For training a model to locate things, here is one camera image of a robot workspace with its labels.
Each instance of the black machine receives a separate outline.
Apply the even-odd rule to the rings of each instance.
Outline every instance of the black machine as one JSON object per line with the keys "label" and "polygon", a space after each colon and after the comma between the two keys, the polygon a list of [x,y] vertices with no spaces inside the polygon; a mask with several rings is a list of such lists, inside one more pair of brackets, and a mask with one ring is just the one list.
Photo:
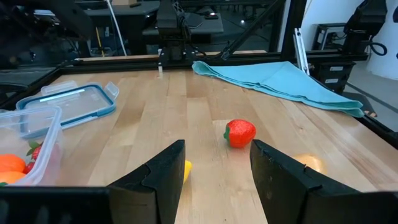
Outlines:
{"label": "black machine", "polygon": [[[364,52],[369,45],[375,54],[386,55],[386,46],[373,42],[373,37],[379,33],[386,21],[386,15],[387,6],[385,0],[366,0],[359,5],[345,25],[344,32],[347,38],[343,46],[343,53],[356,54]],[[378,52],[374,48],[375,45],[381,47],[383,53]]]}
{"label": "black machine", "polygon": [[162,46],[159,58],[161,65],[194,60],[191,31],[185,20],[184,10],[177,0],[160,2],[157,11],[157,30]]}

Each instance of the blue towel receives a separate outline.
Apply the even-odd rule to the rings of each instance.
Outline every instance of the blue towel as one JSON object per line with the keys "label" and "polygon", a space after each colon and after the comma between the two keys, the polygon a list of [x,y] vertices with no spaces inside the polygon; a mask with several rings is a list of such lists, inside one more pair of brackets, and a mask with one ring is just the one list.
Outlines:
{"label": "blue towel", "polygon": [[205,62],[195,62],[192,68],[199,75],[220,78],[268,95],[324,110],[342,111],[358,118],[364,116],[361,102],[327,90],[290,62],[242,66],[209,66]]}

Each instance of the yellow lemon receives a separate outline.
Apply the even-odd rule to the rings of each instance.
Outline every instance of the yellow lemon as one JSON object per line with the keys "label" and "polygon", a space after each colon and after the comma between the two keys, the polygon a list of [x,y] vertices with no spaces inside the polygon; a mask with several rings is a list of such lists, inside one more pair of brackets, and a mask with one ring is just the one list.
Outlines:
{"label": "yellow lemon", "polygon": [[316,156],[310,154],[302,154],[293,157],[295,160],[301,162],[302,164],[311,167],[313,170],[321,173],[326,174],[325,166],[323,162]]}
{"label": "yellow lemon", "polygon": [[184,170],[184,182],[187,181],[189,173],[191,172],[192,169],[192,163],[190,161],[185,161],[185,170]]}

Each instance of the floor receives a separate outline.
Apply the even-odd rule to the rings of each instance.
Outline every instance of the floor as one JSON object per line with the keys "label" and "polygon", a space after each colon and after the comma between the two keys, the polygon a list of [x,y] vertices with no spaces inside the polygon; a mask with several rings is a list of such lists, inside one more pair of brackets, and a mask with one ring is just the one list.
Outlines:
{"label": "floor", "polygon": [[[356,63],[348,82],[370,95],[367,98],[379,122],[398,131],[398,80],[373,75],[366,70],[366,62]],[[345,91],[359,93],[350,86],[346,86]]]}

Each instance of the orange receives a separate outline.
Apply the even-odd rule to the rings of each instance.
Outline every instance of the orange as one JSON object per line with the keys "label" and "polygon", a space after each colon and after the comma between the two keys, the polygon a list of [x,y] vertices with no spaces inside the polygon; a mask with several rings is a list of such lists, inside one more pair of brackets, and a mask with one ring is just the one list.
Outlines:
{"label": "orange", "polygon": [[25,177],[24,173],[16,171],[0,172],[0,183],[5,182],[7,184],[13,184]]}
{"label": "orange", "polygon": [[13,154],[0,155],[0,172],[18,171],[23,172],[25,161]]}

